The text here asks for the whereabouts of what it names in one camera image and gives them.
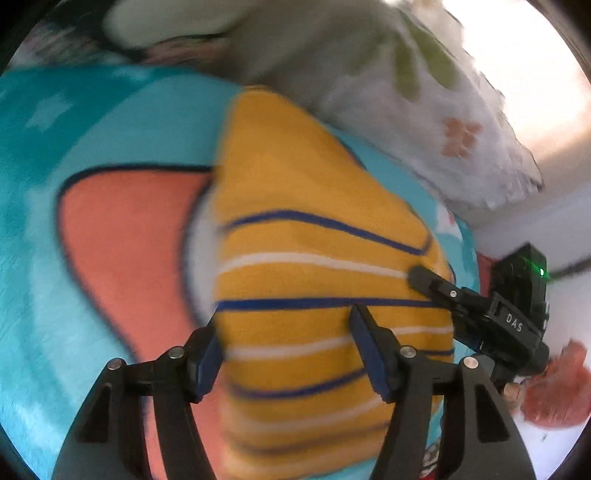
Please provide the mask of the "yellow striped knit sweater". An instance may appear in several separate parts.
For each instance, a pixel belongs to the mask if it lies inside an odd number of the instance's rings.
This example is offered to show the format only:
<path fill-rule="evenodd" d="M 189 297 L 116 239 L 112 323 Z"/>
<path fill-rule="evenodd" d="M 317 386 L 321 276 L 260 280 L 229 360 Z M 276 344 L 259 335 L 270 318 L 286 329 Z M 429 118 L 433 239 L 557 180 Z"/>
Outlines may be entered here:
<path fill-rule="evenodd" d="M 450 361 L 450 314 L 407 280 L 418 265 L 453 278 L 431 229 L 320 122 L 263 90 L 232 103 L 213 210 L 226 474 L 301 479 L 375 457 L 393 408 L 370 385 L 349 311 L 363 304 Z"/>

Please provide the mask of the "red cloth item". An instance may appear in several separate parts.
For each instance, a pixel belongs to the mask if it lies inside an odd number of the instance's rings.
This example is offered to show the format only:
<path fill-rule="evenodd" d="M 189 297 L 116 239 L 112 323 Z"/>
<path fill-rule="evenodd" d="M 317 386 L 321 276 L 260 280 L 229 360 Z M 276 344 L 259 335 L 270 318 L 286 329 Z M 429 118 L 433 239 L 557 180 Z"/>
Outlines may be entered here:
<path fill-rule="evenodd" d="M 590 417 L 587 353 L 581 341 L 570 339 L 558 355 L 550 357 L 542 374 L 507 382 L 500 393 L 509 412 L 520 411 L 527 422 L 546 429 L 586 423 Z"/>

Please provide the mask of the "white leaf print pillow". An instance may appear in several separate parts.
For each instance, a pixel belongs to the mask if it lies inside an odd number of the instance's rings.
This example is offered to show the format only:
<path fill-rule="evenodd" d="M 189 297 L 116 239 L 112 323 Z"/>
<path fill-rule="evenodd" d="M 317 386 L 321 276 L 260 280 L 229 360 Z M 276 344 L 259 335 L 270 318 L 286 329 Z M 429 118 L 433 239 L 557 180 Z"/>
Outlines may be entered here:
<path fill-rule="evenodd" d="M 443 9 L 435 31 L 407 2 L 235 1 L 223 70 L 356 135 L 462 209 L 494 210 L 543 185 L 503 95 Z"/>

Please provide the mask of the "teal star fleece blanket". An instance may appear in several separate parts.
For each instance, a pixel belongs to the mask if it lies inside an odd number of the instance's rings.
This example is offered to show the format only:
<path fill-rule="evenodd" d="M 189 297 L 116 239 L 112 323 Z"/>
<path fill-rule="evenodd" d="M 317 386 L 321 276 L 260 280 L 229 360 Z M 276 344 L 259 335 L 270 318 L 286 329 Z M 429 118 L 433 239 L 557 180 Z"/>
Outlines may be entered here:
<path fill-rule="evenodd" d="M 37 477 L 52 475 L 108 360 L 152 360 L 215 320 L 219 150 L 232 103 L 247 90 L 297 106 L 270 89 L 182 69 L 53 67 L 2 77 L 1 424 Z M 431 229 L 452 280 L 477 288 L 467 226 L 407 170 L 318 122 Z M 215 471 L 232 479 L 223 461 L 224 367 L 225 354 L 221 382 L 194 413 Z"/>

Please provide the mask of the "white silhouette print pillow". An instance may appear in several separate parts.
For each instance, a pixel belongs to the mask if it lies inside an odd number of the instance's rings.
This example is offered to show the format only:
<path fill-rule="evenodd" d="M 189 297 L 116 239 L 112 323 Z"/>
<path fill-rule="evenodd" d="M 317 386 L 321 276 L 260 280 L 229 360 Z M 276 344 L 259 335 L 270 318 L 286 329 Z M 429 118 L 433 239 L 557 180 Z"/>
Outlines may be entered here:
<path fill-rule="evenodd" d="M 105 14 L 103 29 L 125 48 L 148 47 L 176 37 L 228 31 L 263 1 L 127 0 L 116 1 Z"/>

